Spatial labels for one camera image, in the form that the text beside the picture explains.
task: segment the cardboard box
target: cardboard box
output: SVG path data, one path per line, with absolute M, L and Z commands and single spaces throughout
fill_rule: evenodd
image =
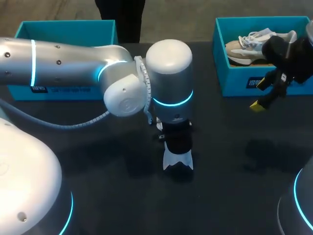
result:
M 305 35 L 309 22 L 308 17 L 302 16 L 217 18 L 213 35 L 213 56 L 223 96 L 264 95 L 270 88 L 262 92 L 256 86 L 268 71 L 275 69 L 271 65 L 231 66 L 225 50 L 226 43 L 265 28 L 277 33 L 294 30 L 300 37 Z M 313 94 L 313 79 L 305 84 L 293 82 L 288 88 L 288 95 L 296 94 Z
M 15 37 L 85 47 L 118 43 L 115 21 L 22 22 Z M 8 88 L 15 100 L 103 99 L 99 87 L 8 86 Z

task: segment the shoe sole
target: shoe sole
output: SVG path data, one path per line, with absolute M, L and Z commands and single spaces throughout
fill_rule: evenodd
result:
M 251 65 L 254 61 L 256 61 L 257 59 L 253 59 L 253 60 L 250 60 L 250 59 L 238 59 L 238 58 L 234 58 L 234 57 L 231 57 L 231 56 L 228 56 L 228 58 L 238 64 L 241 64 L 241 65 Z

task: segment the cable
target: cable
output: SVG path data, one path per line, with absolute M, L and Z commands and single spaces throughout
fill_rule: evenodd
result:
M 83 128 L 83 127 L 87 127 L 90 125 L 95 124 L 96 122 L 102 120 L 103 118 L 105 118 L 107 115 L 109 115 L 110 113 L 108 111 L 106 111 L 105 113 L 103 113 L 102 115 L 90 120 L 90 121 L 86 121 L 80 124 L 74 124 L 74 125 L 58 125 L 58 124 L 53 124 L 47 121 L 43 121 L 40 120 L 38 118 L 35 118 L 27 113 L 24 113 L 23 111 L 19 110 L 18 108 L 14 107 L 13 105 L 7 103 L 6 101 L 4 101 L 3 99 L 0 99 L 0 106 L 10 110 L 13 113 L 16 113 L 22 117 L 24 117 L 27 120 L 30 120 L 32 122 L 35 122 L 37 124 L 43 125 L 43 126 L 47 126 L 50 128 L 54 128 L 54 129 L 61 129 L 61 130 L 70 130 L 70 129 L 78 129 L 78 128 Z
M 148 117 L 148 123 L 151 125 L 153 122 L 153 118 L 152 118 L 151 113 L 149 112 L 151 99 L 152 99 L 150 78 L 149 78 L 146 66 L 142 61 L 142 57 L 141 56 L 135 56 L 134 60 L 136 62 L 136 69 L 137 69 L 138 77 L 139 77 L 139 79 L 141 79 L 146 84 L 147 100 L 146 100 L 146 104 L 145 104 L 145 107 L 143 109 L 143 112 Z

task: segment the gray cable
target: gray cable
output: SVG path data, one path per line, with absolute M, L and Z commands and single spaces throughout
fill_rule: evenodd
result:
M 50 128 L 54 128 L 54 129 L 62 129 L 62 130 L 70 130 L 70 129 L 78 129 L 78 128 L 83 128 L 83 127 L 87 127 L 90 125 L 95 124 L 96 122 L 102 120 L 103 118 L 105 118 L 107 115 L 109 115 L 110 113 L 108 111 L 106 111 L 105 113 L 103 113 L 102 115 L 94 118 L 93 120 L 90 121 L 86 121 L 80 124 L 74 124 L 74 125 L 58 125 L 58 124 L 53 124 L 47 121 L 43 121 L 40 120 L 38 118 L 35 118 L 27 113 L 24 113 L 23 111 L 19 110 L 18 108 L 14 107 L 13 105 L 7 103 L 6 101 L 4 101 L 3 99 L 0 99 L 0 106 L 4 107 L 8 110 L 10 110 L 11 112 L 18 114 L 20 116 L 22 116 L 23 118 L 30 120 L 32 122 L 35 122 L 37 124 L 40 125 L 44 125 Z

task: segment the blue light ring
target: blue light ring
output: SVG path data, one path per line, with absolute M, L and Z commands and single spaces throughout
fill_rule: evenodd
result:
M 73 208 L 74 208 L 73 193 L 71 192 L 70 195 L 71 195 L 71 199 L 72 199 L 72 204 L 71 204 L 71 207 L 70 207 L 70 213 L 69 213 L 67 222 L 66 222 L 65 226 L 63 227 L 63 229 L 61 230 L 61 232 L 59 233 L 59 235 L 62 235 L 65 232 L 65 230 L 67 229 L 67 227 L 69 225 L 69 222 L 70 222 L 70 219 L 71 219 L 72 214 L 73 214 Z
M 293 194 L 294 194 L 294 200 L 295 200 L 295 203 L 297 205 L 297 208 L 299 210 L 299 213 L 300 215 L 302 216 L 303 220 L 306 222 L 306 224 L 309 226 L 309 228 L 311 230 L 313 230 L 313 226 L 312 224 L 308 221 L 308 219 L 306 218 L 306 216 L 303 214 L 303 211 L 301 210 L 300 208 L 300 205 L 299 205 L 299 202 L 298 202 L 298 198 L 297 198 L 297 193 L 296 193 L 296 185 L 297 185 L 297 180 L 298 180 L 298 177 L 301 173 L 302 169 L 299 171 L 299 173 L 297 174 L 297 177 L 295 178 L 294 180 L 294 185 L 293 185 Z
M 35 40 L 31 40 L 31 82 L 30 86 L 33 87 L 35 85 L 36 79 L 36 42 Z
M 192 90 L 192 92 L 191 92 L 191 94 L 189 95 L 188 98 L 186 98 L 186 99 L 183 100 L 182 102 L 179 102 L 179 103 L 176 103 L 176 104 L 165 104 L 165 103 L 162 103 L 162 102 L 158 101 L 158 100 L 155 99 L 155 98 L 153 98 L 153 100 L 154 100 L 156 103 L 158 103 L 158 104 L 160 104 L 160 105 L 162 105 L 162 106 L 166 106 L 166 107 L 177 107 L 177 106 L 179 106 L 179 105 L 182 105 L 182 104 L 188 102 L 188 101 L 191 99 L 193 93 L 194 93 L 194 91 Z
M 100 76 L 101 76 L 101 74 L 103 73 L 103 71 L 104 71 L 105 69 L 107 69 L 109 66 L 115 65 L 115 64 L 118 64 L 118 63 L 125 63 L 125 62 L 127 62 L 127 61 L 125 61 L 125 60 L 117 60 L 117 61 L 114 61 L 114 62 L 112 62 L 112 63 L 107 63 L 107 64 L 100 70 L 100 72 L 98 73 L 98 82 L 100 81 Z

